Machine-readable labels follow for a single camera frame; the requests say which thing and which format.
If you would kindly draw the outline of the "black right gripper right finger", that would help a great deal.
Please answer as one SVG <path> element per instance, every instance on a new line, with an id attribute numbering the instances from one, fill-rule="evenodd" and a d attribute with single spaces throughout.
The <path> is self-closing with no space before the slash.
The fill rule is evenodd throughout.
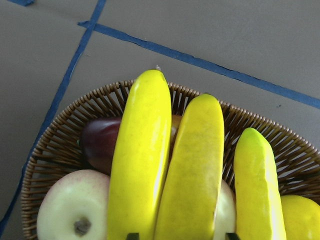
<path id="1" fill-rule="evenodd" d="M 235 232 L 227 232 L 225 240 L 240 240 L 240 237 Z"/>

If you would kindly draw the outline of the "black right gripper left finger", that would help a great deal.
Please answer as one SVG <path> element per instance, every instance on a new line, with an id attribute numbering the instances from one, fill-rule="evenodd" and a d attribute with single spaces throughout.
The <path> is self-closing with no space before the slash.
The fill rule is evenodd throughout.
<path id="1" fill-rule="evenodd" d="M 128 233 L 126 240 L 140 240 L 140 234 L 138 232 Z"/>

